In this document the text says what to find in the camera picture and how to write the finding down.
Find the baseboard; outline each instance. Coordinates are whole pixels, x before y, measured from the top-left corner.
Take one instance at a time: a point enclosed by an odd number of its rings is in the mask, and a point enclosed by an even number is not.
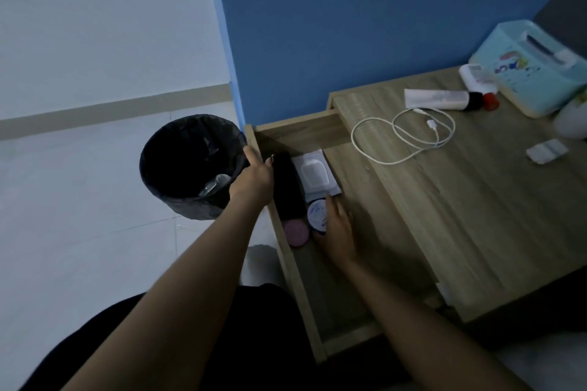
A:
[[[0,141],[232,100],[227,83],[0,120]]]

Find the trash can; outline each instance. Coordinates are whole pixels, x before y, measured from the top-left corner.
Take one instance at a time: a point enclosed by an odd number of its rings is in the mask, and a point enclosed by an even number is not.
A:
[[[145,144],[143,183],[173,211],[192,220],[220,216],[228,188],[248,165],[245,136],[229,120],[193,115],[161,127]]]

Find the blue container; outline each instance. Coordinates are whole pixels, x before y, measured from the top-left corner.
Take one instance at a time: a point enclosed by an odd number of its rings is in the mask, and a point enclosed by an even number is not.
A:
[[[485,67],[531,118],[559,109],[587,84],[587,61],[530,20],[498,24],[469,62]]]

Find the person's right arm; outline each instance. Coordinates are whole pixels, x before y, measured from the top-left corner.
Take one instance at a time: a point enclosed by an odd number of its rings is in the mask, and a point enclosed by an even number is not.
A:
[[[531,389],[464,332],[367,268],[357,257],[351,221],[327,197],[327,233],[314,238],[359,291],[417,383],[430,391]]]

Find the forearm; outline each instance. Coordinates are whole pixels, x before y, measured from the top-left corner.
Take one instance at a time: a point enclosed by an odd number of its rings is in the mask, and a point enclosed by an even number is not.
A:
[[[230,310],[261,207],[231,200],[65,389],[197,386]]]
[[[406,369],[431,391],[528,390],[487,351],[397,286],[358,262],[343,268]]]

